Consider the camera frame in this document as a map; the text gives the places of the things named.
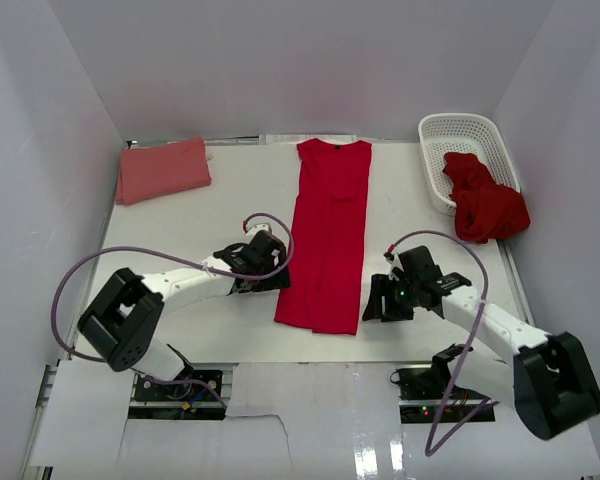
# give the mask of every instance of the pink folded cloth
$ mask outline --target pink folded cloth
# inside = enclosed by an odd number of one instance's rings
[[[200,137],[161,147],[124,150],[116,203],[131,205],[210,184],[207,155]]]

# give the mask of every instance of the red garment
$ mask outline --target red garment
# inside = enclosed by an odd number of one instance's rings
[[[131,205],[211,184],[201,137],[122,151],[116,203]]]
[[[445,153],[443,172],[453,182],[455,228],[461,240],[486,243],[508,238],[529,228],[524,198],[514,189],[496,184],[487,167],[473,153]]]
[[[302,166],[291,232],[291,288],[275,321],[317,333],[355,335],[360,314],[371,144],[298,145]]]

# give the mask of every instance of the white table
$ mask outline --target white table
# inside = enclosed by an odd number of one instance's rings
[[[202,260],[239,240],[242,220],[252,212],[266,211],[291,225],[300,171],[294,145],[218,146],[208,147],[208,152],[213,155],[211,186],[116,206],[105,247],[135,245]],[[418,144],[375,144],[369,187],[361,310],[371,275],[388,272],[382,254],[390,243],[413,230],[453,233],[452,217],[438,213],[429,201]],[[443,272],[457,271],[481,288],[478,267],[458,245],[428,235],[403,247],[420,244],[430,247]],[[489,300],[517,314],[498,245],[491,241],[474,248],[489,272]],[[106,255],[100,259],[91,297],[122,267],[142,274],[177,265],[135,253]],[[426,311],[418,311],[413,321],[361,323],[355,337],[314,334],[274,323],[277,296],[234,295],[191,305],[162,318],[156,335],[194,363],[421,361],[467,336]],[[482,345],[477,348],[490,352]],[[93,353],[84,339],[78,349]]]

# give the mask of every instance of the gray wall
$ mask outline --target gray wall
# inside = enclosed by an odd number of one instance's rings
[[[49,0],[118,130],[417,138],[491,115],[552,0]]]
[[[600,1],[555,3],[495,119],[531,212],[512,245],[535,319],[579,337],[600,383]]]
[[[96,247],[120,148],[46,0],[0,0],[0,480],[19,473],[44,367],[58,356],[51,297]],[[81,288],[68,291],[65,332]]]

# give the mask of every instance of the white laundry basket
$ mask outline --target white laundry basket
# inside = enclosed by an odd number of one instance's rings
[[[420,121],[418,134],[429,196],[439,212],[453,215],[456,211],[456,203],[449,197],[453,183],[442,172],[447,152],[474,153],[497,183],[520,192],[518,178],[500,132],[488,118],[469,113],[429,115]]]

